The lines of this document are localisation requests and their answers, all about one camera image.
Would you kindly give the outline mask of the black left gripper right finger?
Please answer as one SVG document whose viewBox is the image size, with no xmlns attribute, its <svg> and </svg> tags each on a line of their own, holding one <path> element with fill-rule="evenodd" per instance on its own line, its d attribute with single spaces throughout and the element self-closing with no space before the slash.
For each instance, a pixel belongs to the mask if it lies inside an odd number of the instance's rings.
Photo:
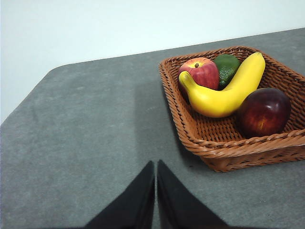
<svg viewBox="0 0 305 229">
<path fill-rule="evenodd" d="M 227 229 L 229 226 L 198 200 L 169 167 L 158 161 L 157 196 L 163 229 Z"/>
</svg>

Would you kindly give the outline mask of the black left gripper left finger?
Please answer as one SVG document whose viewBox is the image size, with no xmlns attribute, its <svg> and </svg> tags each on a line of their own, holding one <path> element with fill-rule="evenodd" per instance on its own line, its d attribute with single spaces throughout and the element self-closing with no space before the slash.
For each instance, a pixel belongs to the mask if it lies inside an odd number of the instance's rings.
<svg viewBox="0 0 305 229">
<path fill-rule="evenodd" d="M 149 161 L 127 188 L 86 229 L 150 229 L 155 203 L 154 164 Z"/>
</svg>

